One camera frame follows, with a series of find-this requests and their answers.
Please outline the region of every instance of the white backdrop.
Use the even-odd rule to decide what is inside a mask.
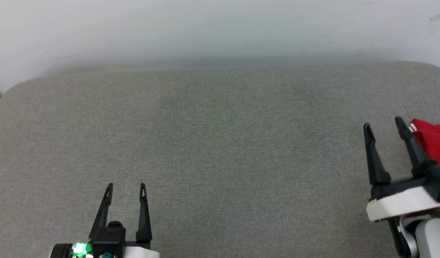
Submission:
[[[0,0],[0,93],[63,72],[410,60],[440,0]]]

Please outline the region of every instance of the red cloth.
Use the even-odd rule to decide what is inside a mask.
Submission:
[[[440,164],[440,124],[432,125],[419,119],[413,119],[409,127],[429,158]]]

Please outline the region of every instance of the glowing green led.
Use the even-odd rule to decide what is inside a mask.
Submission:
[[[87,251],[88,244],[85,243],[76,243],[73,246],[72,255],[73,256],[84,256],[88,253]]]

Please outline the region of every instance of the gray table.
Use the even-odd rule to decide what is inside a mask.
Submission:
[[[416,62],[86,73],[0,100],[0,256],[87,240],[102,194],[134,237],[140,182],[163,257],[396,257],[367,219],[362,125],[410,175],[393,118],[440,123]]]

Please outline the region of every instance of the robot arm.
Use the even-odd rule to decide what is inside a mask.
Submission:
[[[89,242],[54,245],[49,258],[159,258],[150,250],[150,214],[144,183],[140,187],[139,229],[134,241],[126,241],[126,229],[119,221],[107,224],[108,207],[112,203],[113,183],[109,183],[102,198],[96,219],[89,233]]]
[[[412,177],[391,180],[382,165],[368,123],[364,124],[371,199],[370,221],[387,220],[397,253],[405,258],[440,257],[440,165],[429,159],[407,125],[395,118],[412,163]]]

